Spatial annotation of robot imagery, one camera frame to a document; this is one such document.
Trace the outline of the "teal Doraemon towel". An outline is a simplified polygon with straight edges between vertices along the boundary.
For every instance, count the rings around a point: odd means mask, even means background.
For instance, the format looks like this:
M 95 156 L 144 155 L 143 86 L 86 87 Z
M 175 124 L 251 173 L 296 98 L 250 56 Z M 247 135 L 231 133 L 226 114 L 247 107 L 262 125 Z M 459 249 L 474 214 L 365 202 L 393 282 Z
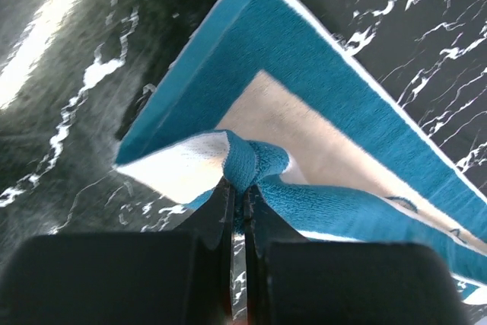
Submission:
M 298 0 L 218 0 L 114 165 L 191 208 L 226 179 L 307 237 L 429 246 L 486 302 L 485 196 Z

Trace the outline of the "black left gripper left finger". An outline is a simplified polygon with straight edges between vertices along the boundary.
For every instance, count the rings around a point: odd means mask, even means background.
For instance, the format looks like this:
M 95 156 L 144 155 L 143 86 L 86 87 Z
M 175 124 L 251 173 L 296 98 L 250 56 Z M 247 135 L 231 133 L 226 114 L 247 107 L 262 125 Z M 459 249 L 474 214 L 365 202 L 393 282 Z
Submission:
M 1 277 L 3 324 L 225 324 L 235 191 L 170 231 L 32 237 Z

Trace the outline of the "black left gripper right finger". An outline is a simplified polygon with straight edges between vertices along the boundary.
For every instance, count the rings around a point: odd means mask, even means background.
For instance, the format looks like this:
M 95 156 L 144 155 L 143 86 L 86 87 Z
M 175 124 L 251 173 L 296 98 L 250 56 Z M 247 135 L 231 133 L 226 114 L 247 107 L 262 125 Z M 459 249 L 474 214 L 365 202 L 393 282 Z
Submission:
M 259 188 L 243 200 L 251 324 L 464 324 L 440 257 L 418 244 L 309 241 Z

